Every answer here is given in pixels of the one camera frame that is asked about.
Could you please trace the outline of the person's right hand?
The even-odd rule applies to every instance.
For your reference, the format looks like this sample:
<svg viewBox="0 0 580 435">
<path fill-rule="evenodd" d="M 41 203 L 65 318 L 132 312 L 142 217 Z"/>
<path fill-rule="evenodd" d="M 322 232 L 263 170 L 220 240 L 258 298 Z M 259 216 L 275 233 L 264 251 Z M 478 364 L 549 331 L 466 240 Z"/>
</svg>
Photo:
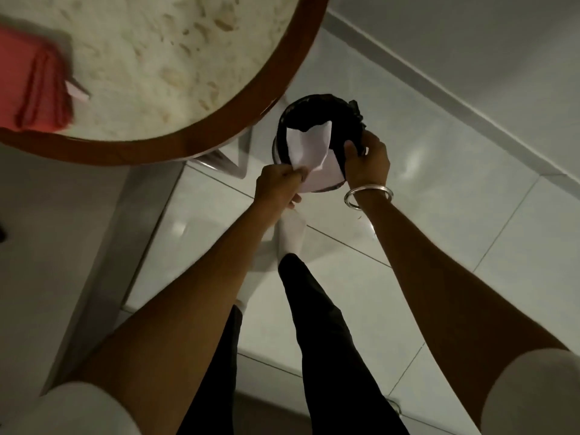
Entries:
<svg viewBox="0 0 580 435">
<path fill-rule="evenodd" d="M 378 136 L 368 130 L 361 135 L 365 153 L 355 160 L 345 160 L 346 181 L 350 189 L 366 184 L 386 185 L 390 161 L 387 148 Z"/>
</svg>

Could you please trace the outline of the person's left hand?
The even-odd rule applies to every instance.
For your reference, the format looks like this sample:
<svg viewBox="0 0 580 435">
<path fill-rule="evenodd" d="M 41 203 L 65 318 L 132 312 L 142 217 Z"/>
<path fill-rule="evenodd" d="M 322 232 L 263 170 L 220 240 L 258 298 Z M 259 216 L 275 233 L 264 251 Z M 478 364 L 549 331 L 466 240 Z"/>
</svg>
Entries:
<svg viewBox="0 0 580 435">
<path fill-rule="evenodd" d="M 262 169 L 256 181 L 255 204 L 271 212 L 281 212 L 301 203 L 302 182 L 286 182 L 284 173 L 287 170 L 294 169 L 289 165 L 269 165 Z"/>
</svg>

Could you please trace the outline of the white paper sheet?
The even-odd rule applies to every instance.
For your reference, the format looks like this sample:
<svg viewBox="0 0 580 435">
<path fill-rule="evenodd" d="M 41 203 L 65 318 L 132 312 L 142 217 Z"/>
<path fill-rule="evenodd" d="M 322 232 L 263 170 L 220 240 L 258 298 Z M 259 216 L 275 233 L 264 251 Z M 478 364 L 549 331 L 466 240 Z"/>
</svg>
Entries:
<svg viewBox="0 0 580 435">
<path fill-rule="evenodd" d="M 306 131 L 286 129 L 290 164 L 294 169 L 308 171 L 299 189 L 300 194 L 327 192 L 344 184 L 344 174 L 330 148 L 331 135 L 331 121 L 314 125 Z"/>
</svg>

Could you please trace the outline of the black trash bag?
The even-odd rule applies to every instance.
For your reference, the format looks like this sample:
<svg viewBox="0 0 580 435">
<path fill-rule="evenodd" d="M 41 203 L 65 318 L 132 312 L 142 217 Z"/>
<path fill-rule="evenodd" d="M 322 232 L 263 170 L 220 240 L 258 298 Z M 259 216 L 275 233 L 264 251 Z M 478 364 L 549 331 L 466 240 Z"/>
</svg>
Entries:
<svg viewBox="0 0 580 435">
<path fill-rule="evenodd" d="M 279 118 L 274 143 L 274 153 L 279 163 L 290 164 L 286 146 L 286 129 L 307 131 L 314 125 L 332 122 L 330 148 L 334 150 L 337 160 L 344 161 L 343 147 L 351 140 L 359 151 L 365 153 L 361 144 L 361 135 L 366 125 L 355 100 L 345 101 L 332 94 L 311 94 L 290 103 Z"/>
</svg>

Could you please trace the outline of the person's right forearm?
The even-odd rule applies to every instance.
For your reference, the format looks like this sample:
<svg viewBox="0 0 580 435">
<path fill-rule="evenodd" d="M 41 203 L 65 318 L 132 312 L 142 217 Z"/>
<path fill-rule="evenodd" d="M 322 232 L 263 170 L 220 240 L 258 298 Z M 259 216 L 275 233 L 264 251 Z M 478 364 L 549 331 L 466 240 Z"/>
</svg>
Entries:
<svg viewBox="0 0 580 435">
<path fill-rule="evenodd" d="M 355 197 L 433 358 L 482 430 L 485 400 L 504 369 L 531 351 L 566 346 L 447 256 L 381 192 Z"/>
</svg>

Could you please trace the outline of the person's left forearm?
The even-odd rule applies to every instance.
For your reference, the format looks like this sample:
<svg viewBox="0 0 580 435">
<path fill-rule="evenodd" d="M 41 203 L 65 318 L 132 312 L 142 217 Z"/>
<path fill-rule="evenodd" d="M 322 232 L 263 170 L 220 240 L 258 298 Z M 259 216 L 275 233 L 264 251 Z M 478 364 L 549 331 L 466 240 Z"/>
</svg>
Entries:
<svg viewBox="0 0 580 435">
<path fill-rule="evenodd" d="M 265 232 L 292 205 L 256 197 L 202 257 L 108 336 L 71 380 L 111 395 L 142 435 L 175 435 Z"/>
</svg>

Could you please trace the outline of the grey round trash bin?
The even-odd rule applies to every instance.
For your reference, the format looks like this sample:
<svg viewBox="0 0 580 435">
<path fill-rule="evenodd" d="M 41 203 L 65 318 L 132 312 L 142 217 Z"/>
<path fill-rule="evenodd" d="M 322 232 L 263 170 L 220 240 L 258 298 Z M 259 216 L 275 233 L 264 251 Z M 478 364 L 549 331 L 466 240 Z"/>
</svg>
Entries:
<svg viewBox="0 0 580 435">
<path fill-rule="evenodd" d="M 351 141 L 359 156 L 366 125 L 356 100 L 312 94 L 290 103 L 279 118 L 272 143 L 278 165 L 308 169 L 299 193 L 328 192 L 346 182 L 344 144 Z"/>
</svg>

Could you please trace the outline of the silver bangle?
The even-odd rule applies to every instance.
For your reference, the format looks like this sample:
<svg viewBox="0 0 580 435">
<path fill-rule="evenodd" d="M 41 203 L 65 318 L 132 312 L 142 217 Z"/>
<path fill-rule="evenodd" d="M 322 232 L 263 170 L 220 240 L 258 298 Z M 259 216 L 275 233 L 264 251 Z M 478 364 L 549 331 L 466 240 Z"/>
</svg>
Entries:
<svg viewBox="0 0 580 435">
<path fill-rule="evenodd" d="M 389 189 L 387 186 L 385 185 L 379 185 L 379 184 L 366 184 L 363 186 L 359 186 L 353 189 L 350 189 L 344 196 L 344 204 L 355 210 L 355 211 L 363 211 L 363 209 L 361 208 L 360 205 L 358 205 L 358 203 L 355 202 L 356 200 L 356 195 L 360 194 L 362 192 L 381 192 L 383 194 L 384 197 L 386 197 L 386 199 L 388 200 L 388 202 L 391 202 L 393 200 L 394 197 L 394 192 Z"/>
</svg>

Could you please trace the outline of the white sock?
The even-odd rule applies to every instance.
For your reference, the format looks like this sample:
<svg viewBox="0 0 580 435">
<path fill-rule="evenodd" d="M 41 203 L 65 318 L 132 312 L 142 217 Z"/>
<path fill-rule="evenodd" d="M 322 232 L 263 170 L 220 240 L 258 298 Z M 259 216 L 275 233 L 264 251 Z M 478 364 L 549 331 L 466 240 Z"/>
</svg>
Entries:
<svg viewBox="0 0 580 435">
<path fill-rule="evenodd" d="M 236 308 L 245 314 L 251 297 L 262 281 L 279 266 L 278 243 L 276 240 L 262 241 L 252 257 L 250 269 L 238 291 Z"/>
<path fill-rule="evenodd" d="M 286 255 L 299 256 L 306 229 L 306 220 L 296 210 L 286 209 L 283 211 L 274 227 L 279 264 Z"/>
</svg>

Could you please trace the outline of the metal table base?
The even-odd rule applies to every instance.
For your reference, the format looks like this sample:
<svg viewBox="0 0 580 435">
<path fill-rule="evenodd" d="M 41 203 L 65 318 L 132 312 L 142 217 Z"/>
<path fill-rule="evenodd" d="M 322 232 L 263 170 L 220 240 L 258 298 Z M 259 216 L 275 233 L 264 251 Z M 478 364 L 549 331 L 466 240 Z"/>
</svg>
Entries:
<svg viewBox="0 0 580 435">
<path fill-rule="evenodd" d="M 273 146 L 279 118 L 287 105 L 288 98 L 284 94 L 256 124 L 244 129 L 217 149 L 188 159 L 186 165 L 242 180 L 254 162 L 258 161 L 261 165 L 274 163 Z"/>
</svg>

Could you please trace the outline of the black trousers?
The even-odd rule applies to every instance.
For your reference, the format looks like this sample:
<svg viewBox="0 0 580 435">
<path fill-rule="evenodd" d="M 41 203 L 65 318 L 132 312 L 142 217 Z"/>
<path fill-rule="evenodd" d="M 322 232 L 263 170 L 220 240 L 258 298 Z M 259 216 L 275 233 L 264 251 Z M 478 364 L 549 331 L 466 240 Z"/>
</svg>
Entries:
<svg viewBox="0 0 580 435">
<path fill-rule="evenodd" d="M 306 264 L 287 253 L 278 272 L 301 349 L 313 435 L 409 435 L 356 349 L 340 309 Z M 240 308 L 233 306 L 177 435 L 233 435 L 242 320 Z"/>
</svg>

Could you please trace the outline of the round table with wooden rim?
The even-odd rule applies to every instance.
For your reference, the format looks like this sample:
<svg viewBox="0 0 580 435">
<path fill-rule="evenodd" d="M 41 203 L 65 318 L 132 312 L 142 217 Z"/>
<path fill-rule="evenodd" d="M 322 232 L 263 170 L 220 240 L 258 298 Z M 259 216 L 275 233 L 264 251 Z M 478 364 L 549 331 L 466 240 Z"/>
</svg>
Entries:
<svg viewBox="0 0 580 435">
<path fill-rule="evenodd" d="M 88 92 L 56 133 L 0 144 L 94 166 L 211 152 L 283 97 L 329 0 L 0 0 L 0 25 L 44 36 Z"/>
</svg>

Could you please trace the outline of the small white paper slip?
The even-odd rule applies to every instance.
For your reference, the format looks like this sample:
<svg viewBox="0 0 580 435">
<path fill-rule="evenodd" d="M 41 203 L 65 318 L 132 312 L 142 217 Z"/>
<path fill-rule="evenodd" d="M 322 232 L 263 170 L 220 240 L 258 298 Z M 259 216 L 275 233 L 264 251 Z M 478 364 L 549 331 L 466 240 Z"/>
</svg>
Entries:
<svg viewBox="0 0 580 435">
<path fill-rule="evenodd" d="M 81 102 L 88 102 L 91 100 L 91 95 L 84 89 L 76 80 L 65 80 L 64 86 L 67 94 Z"/>
</svg>

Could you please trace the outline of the red folded cloth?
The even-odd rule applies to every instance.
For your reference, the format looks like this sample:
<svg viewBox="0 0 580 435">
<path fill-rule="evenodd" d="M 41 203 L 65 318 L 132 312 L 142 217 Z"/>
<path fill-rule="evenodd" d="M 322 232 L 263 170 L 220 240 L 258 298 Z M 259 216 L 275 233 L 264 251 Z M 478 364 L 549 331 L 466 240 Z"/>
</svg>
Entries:
<svg viewBox="0 0 580 435">
<path fill-rule="evenodd" d="M 73 121 L 69 66 L 44 37 L 0 26 L 0 128 L 55 133 Z"/>
</svg>

